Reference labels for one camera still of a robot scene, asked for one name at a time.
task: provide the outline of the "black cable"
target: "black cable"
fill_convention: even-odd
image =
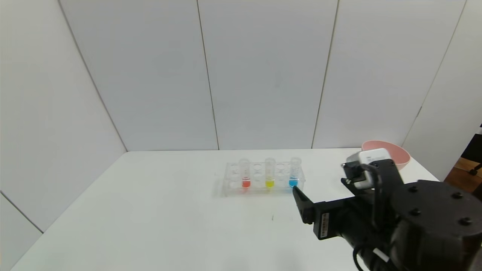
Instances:
[[[353,249],[353,262],[355,263],[355,266],[357,267],[358,271],[365,271],[361,268],[360,264],[358,263],[357,255],[358,252],[363,248],[363,245],[358,245]]]
[[[380,196],[381,177],[380,177],[380,174],[378,173],[378,170],[376,169],[376,167],[374,167],[372,165],[360,164],[360,167],[363,170],[368,171],[370,173],[370,176],[372,177],[373,188],[375,190],[372,218],[374,219],[374,221],[373,221],[374,227],[377,230],[380,230],[380,227],[382,226],[382,222],[378,221],[378,220],[379,220],[379,218],[381,218],[379,215],[381,215],[382,212],[383,212],[383,210],[380,210],[380,208],[382,208],[382,206],[383,206],[381,196]]]
[[[365,271],[362,269],[357,259],[358,253],[365,248],[370,249],[366,244],[358,245],[353,248],[353,262],[355,263],[355,266],[357,267],[358,271]],[[391,260],[389,260],[388,262],[383,262],[383,264],[386,267],[386,270],[388,271],[398,271],[398,269],[395,267],[395,265]]]

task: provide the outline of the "white wall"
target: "white wall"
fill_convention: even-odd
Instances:
[[[46,230],[125,148],[59,3],[2,0],[0,17],[1,188]]]
[[[220,149],[311,147],[337,0],[199,0]]]
[[[1,270],[9,271],[40,238],[42,233],[15,209],[3,195],[0,197]]]
[[[468,0],[403,147],[444,180],[482,122],[482,1]]]
[[[61,0],[128,150],[218,149],[196,0]]]
[[[314,148],[402,144],[465,0],[340,0]]]

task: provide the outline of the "white table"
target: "white table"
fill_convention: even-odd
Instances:
[[[313,201],[350,197],[340,164],[358,149],[128,152],[40,237],[13,271],[356,270],[339,237],[318,241],[292,195],[222,197],[227,162],[298,156]],[[405,182],[437,180],[417,161]]]

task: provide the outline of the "test tube rack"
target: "test tube rack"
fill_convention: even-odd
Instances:
[[[291,169],[290,165],[290,162],[277,162],[274,186],[267,187],[265,163],[250,163],[251,185],[248,188],[243,188],[238,163],[227,163],[223,182],[223,193],[225,196],[291,194],[293,188],[288,184]],[[303,190],[304,183],[305,175],[303,173],[303,169],[301,169],[297,184],[298,188]]]

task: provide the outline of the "pink bowl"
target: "pink bowl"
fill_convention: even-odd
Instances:
[[[395,162],[398,170],[404,168],[408,162],[410,161],[410,154],[402,147],[397,146],[395,144],[381,141],[381,140],[369,140],[364,142],[361,145],[362,150],[369,150],[369,149],[379,149],[384,148],[388,151],[392,160]]]

